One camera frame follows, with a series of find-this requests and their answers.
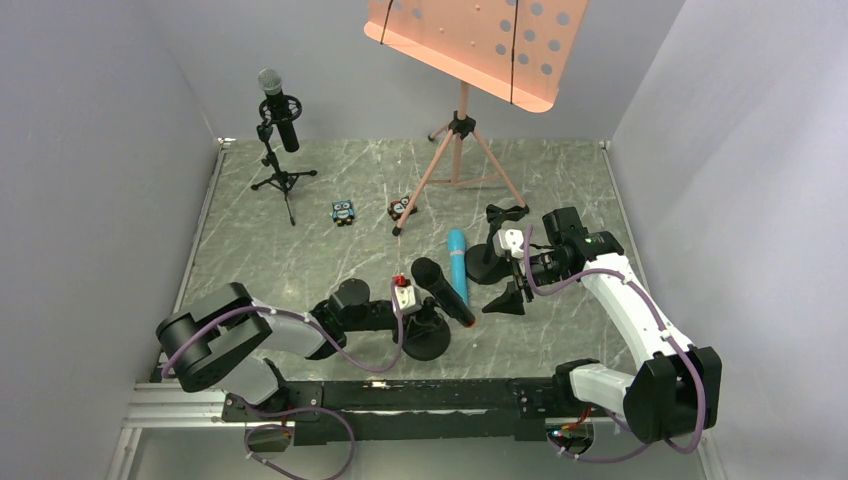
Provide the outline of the black round base mic stand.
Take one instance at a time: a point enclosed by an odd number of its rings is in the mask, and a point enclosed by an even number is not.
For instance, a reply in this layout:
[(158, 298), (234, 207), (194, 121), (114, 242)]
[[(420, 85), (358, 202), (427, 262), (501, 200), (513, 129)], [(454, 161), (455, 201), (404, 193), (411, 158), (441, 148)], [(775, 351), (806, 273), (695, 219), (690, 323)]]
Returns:
[(479, 285), (493, 285), (511, 273), (509, 262), (495, 254), (494, 239), (505, 222), (517, 222), (528, 213), (528, 206), (516, 205), (506, 209), (494, 204), (486, 206), (485, 216), (489, 225), (486, 242), (469, 247), (465, 254), (466, 275), (469, 280)]

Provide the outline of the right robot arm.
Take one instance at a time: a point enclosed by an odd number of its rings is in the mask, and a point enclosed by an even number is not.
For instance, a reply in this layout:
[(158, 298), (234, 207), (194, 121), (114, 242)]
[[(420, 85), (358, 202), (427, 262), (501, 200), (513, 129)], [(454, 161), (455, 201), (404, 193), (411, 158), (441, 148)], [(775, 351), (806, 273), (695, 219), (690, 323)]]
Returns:
[(564, 403), (594, 405), (624, 421), (642, 443), (659, 441), (689, 453), (717, 421), (722, 361), (711, 347), (696, 346), (660, 310), (638, 280), (620, 242), (608, 231), (591, 232), (573, 207), (542, 218), (548, 243), (532, 243), (532, 228), (507, 227), (526, 207), (490, 205), (484, 257), (500, 267), (489, 283), (506, 280), (486, 313), (522, 315), (537, 296), (579, 283), (613, 321), (638, 368), (634, 375), (582, 359), (557, 367), (552, 381)]

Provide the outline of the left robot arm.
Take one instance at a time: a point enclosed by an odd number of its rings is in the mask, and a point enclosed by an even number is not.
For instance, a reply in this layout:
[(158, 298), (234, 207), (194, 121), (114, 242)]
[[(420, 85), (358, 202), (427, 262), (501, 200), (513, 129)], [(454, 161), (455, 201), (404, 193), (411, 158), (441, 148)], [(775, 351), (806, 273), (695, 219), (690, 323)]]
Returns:
[(396, 344), (391, 361), (360, 363), (360, 369), (383, 373), (402, 354), (419, 361), (441, 356), (451, 334), (435, 301), (420, 299), (401, 277), (392, 294), (390, 300), (371, 300), (365, 281), (349, 279), (310, 311), (294, 312), (229, 283), (159, 324), (156, 337), (167, 356), (161, 374), (187, 393), (218, 388), (261, 412), (278, 412), (293, 407), (293, 391), (273, 361), (255, 357), (257, 349), (317, 361), (344, 355), (350, 332), (388, 331)]

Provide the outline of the black round base clip stand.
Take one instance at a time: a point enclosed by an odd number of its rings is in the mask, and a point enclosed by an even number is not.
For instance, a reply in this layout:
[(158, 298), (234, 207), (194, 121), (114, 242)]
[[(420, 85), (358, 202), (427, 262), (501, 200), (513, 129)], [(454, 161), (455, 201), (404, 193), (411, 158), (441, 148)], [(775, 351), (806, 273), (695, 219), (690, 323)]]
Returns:
[(438, 311), (438, 303), (427, 298), (420, 310), (403, 315), (402, 350), (418, 361), (432, 361), (448, 349), (450, 327)]

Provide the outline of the blue microphone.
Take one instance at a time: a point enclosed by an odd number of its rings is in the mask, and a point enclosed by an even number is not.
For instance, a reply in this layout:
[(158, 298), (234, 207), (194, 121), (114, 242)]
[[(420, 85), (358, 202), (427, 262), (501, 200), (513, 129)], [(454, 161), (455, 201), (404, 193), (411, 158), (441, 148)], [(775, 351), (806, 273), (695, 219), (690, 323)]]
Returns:
[(470, 305), (465, 264), (466, 240), (460, 229), (448, 233), (447, 248), (450, 257), (451, 284), (466, 306)]

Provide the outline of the black microphone orange end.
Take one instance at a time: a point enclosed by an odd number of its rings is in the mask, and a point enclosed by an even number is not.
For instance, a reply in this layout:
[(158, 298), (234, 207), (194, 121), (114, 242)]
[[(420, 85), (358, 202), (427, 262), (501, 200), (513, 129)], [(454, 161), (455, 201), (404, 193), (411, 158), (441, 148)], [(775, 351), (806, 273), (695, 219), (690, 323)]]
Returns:
[(457, 291), (446, 279), (441, 267), (433, 260), (420, 257), (413, 261), (411, 274), (414, 281), (427, 290), (439, 307), (466, 328), (476, 323), (476, 318)]

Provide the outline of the black microphone silver mesh head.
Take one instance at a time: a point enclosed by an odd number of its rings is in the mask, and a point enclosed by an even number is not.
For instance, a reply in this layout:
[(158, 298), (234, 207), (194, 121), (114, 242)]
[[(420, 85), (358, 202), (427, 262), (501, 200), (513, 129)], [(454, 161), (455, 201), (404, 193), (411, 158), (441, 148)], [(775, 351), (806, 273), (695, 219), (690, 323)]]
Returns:
[(289, 99), (282, 90), (280, 74), (274, 69), (265, 68), (258, 75), (258, 83), (266, 96), (266, 106), (270, 110), (271, 120), (278, 128), (284, 149), (289, 153), (297, 152), (300, 143), (293, 126)]

